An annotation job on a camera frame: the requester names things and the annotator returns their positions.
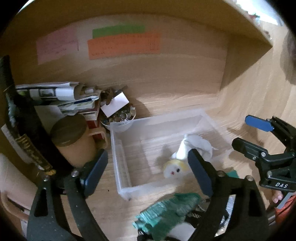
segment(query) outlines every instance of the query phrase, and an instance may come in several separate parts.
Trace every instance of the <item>doll face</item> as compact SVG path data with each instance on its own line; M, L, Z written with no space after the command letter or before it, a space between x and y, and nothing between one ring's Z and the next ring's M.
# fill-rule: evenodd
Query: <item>doll face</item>
M181 176L183 175L183 171L179 165L168 164L163 171L163 175L165 178Z

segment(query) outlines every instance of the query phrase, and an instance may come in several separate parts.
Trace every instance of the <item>clear plastic bin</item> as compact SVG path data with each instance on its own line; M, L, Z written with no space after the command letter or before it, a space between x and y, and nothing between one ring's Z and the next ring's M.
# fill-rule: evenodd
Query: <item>clear plastic bin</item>
M218 150L211 163L232 150L231 141L202 109L111 123L114 172L118 193L126 200L182 182L164 178L163 165L180 146L185 134L198 134Z

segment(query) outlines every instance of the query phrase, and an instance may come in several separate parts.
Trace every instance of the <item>mug handle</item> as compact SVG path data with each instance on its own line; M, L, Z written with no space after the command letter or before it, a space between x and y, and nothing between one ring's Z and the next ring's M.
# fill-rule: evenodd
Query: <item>mug handle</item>
M19 208L17 208L11 202L9 202L6 191L1 192L0 196L1 196L3 207L7 210L7 212L11 213L12 215L16 216L21 220L24 220L24 221L29 220L28 214L23 213Z
M107 138L107 135L106 135L106 130L104 127L97 127L97 128L93 128L93 129L89 129L89 136L93 136L93 135L96 135L96 134L101 134L104 141L105 141L105 144L103 145L103 149L106 149L107 146L108 146L108 138Z

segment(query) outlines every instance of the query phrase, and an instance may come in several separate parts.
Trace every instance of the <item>green paper note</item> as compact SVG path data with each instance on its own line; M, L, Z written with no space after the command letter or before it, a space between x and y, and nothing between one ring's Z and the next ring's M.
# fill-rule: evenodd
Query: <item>green paper note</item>
M115 25L104 28L93 29L93 39L110 36L110 35L118 35L118 34L142 34L145 33L144 25Z

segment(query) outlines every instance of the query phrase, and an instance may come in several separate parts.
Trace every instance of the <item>black clamp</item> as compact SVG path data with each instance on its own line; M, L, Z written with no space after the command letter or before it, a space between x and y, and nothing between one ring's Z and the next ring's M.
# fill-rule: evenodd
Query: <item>black clamp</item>
M30 211L27 239L29 241L104 241L108 240L85 199L92 195L108 163L107 152L97 156L81 169L63 177L45 177L38 187ZM68 197L71 212L82 237L73 234L62 205L61 194Z
M261 187L284 192L296 191L296 128L277 117L263 120L248 115L246 124L274 134L286 147L284 153L270 155L258 145L235 138L232 141L234 150L255 161L259 170Z
M188 152L188 164L202 192L211 202L200 224L188 241L260 241L269 236L265 206L252 176L245 179L229 177L216 171L196 149ZM228 227L224 234L216 236L225 215L230 195L236 195Z

